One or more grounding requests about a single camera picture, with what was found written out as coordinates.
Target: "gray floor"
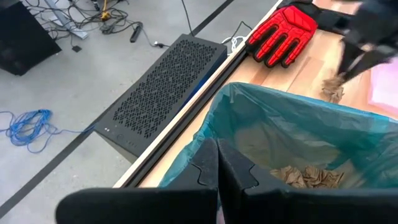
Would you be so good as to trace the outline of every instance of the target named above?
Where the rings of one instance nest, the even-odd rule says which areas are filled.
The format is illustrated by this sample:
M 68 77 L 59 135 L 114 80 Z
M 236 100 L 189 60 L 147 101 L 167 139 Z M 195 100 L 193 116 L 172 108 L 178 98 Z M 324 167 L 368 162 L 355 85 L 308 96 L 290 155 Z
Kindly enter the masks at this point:
M 235 0 L 197 36 L 221 42 L 230 36 L 240 21 L 255 26 L 276 0 Z M 211 14 L 223 0 L 186 0 L 192 27 Z M 81 0 L 82 6 L 90 2 Z M 181 1 L 130 0 L 118 8 L 129 18 L 142 21 L 151 41 L 171 44 L 188 26 Z M 242 27 L 238 35 L 246 35 Z M 90 32 L 88 39 L 73 39 L 83 48 L 75 53 L 70 39 L 58 41 L 63 49 L 26 75 L 16 77 L 0 71 L 0 111 L 16 114 L 39 108 L 54 112 L 52 123 L 59 128 L 83 129 L 118 96 L 126 91 L 164 52 L 148 45 L 143 35 L 129 43 L 132 31 L 116 35 Z M 0 115 L 0 129 L 7 124 Z M 55 136 L 40 154 L 13 146 L 0 135 L 0 204 L 16 193 L 43 166 L 54 158 L 76 134 Z M 32 147 L 43 145 L 41 139 Z M 92 134 L 75 152 L 59 165 L 26 198 L 16 205 L 0 223 L 54 223 L 53 212 L 59 200 L 70 192 L 87 187 L 109 187 L 124 173 L 130 163 Z

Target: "ventilation holes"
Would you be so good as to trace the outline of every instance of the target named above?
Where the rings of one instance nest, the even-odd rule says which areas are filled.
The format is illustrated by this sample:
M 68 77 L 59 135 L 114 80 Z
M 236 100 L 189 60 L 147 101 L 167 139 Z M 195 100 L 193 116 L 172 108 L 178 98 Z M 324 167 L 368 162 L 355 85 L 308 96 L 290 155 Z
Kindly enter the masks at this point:
M 215 47 L 182 40 L 163 58 L 146 80 L 139 81 L 115 111 L 113 120 L 145 138 L 157 131 L 173 105 L 210 62 Z

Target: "black floor stripe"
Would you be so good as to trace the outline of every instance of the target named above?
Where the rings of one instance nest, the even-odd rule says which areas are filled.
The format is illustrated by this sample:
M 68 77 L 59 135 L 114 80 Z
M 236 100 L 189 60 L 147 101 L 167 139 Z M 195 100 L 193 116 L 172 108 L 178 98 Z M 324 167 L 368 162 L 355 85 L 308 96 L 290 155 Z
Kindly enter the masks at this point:
M 222 5 L 220 5 L 213 13 L 211 13 L 203 22 L 201 22 L 194 30 L 192 35 L 196 36 L 203 28 L 205 28 L 216 16 L 218 16 L 222 11 L 224 11 L 229 4 L 234 0 L 226 0 Z
M 231 2 L 234 0 L 225 1 L 213 13 L 211 13 L 203 22 L 201 22 L 192 31 L 193 35 L 197 35 L 203 28 L 205 28 L 216 16 L 218 16 Z M 106 109 L 99 117 L 97 117 L 88 127 L 97 123 L 102 116 L 115 104 L 115 102 Z M 33 178 L 28 181 L 21 189 L 19 189 L 11 198 L 0 206 L 0 219 L 5 216 L 12 208 L 14 208 L 22 199 L 26 197 L 46 176 L 48 176 L 61 162 L 63 162 L 91 133 L 93 130 L 79 134 L 65 149 L 56 155 L 43 169 L 41 169 Z

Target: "wooden surface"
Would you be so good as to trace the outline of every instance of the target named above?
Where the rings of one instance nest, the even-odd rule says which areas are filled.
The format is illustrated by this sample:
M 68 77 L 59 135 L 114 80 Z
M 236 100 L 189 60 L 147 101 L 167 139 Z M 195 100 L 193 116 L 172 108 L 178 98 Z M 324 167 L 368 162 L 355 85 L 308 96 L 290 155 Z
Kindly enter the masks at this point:
M 355 9 L 358 7 L 358 4 L 356 3 L 343 4 L 332 0 L 317 0 L 315 1 L 315 4 L 322 8 L 350 14 L 354 13 Z M 257 63 L 251 57 L 247 57 L 229 77 L 226 83 L 252 83 L 255 85 L 274 88 L 276 90 L 287 91 L 289 93 L 326 100 L 320 94 L 322 80 L 330 78 L 336 72 L 337 66 L 340 62 L 342 50 L 340 39 L 340 35 L 318 30 L 305 50 L 301 53 L 295 63 L 293 63 L 288 69 L 284 69 L 282 67 L 269 69 L 264 64 Z M 227 61 L 221 66 L 222 68 L 228 66 L 230 58 L 234 57 L 237 54 L 237 51 L 234 52 L 235 54 L 232 54 L 229 59 L 227 59 Z M 215 72 L 213 76 L 217 76 L 220 71 L 222 71 L 222 69 L 219 69 L 217 72 Z M 345 95 L 339 104 L 360 110 L 383 114 L 397 119 L 397 116 L 368 104 L 370 74 L 371 71 L 368 70 L 345 84 Z M 190 103 L 193 103 L 195 101 L 195 97 L 197 98 L 197 96 L 198 93 L 194 96 Z M 208 111 L 208 108 L 210 107 L 210 104 L 211 101 L 207 103 L 207 105 L 200 111 L 200 113 L 190 123 L 182 135 L 174 142 L 169 151 L 164 155 L 163 158 L 161 158 L 153 170 L 144 179 L 140 187 L 158 186 L 164 174 L 167 172 L 167 169 L 173 163 L 175 157 L 183 149 L 183 147 L 192 140 L 193 135 L 198 131 Z M 127 171 L 125 176 L 129 176 L 132 171 L 134 170 L 131 169 L 130 171 Z M 122 177 L 122 179 L 119 181 L 119 184 L 124 182 L 125 178 L 123 179 Z

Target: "white cable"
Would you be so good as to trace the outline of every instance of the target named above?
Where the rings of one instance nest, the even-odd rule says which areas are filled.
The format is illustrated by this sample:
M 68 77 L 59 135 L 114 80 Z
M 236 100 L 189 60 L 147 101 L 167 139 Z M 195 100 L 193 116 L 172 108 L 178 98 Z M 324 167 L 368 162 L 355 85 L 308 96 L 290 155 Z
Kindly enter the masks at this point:
M 237 37 L 232 37 L 232 38 L 231 37 L 227 37 L 227 38 L 225 38 L 225 40 L 223 40 L 221 42 L 221 44 L 225 44 L 226 42 L 231 40 L 231 53 L 229 53 L 228 56 L 231 55 L 236 50 L 236 47 L 238 46 L 238 40 L 239 39 L 241 39 L 243 41 L 244 37 L 243 36 L 237 36 Z

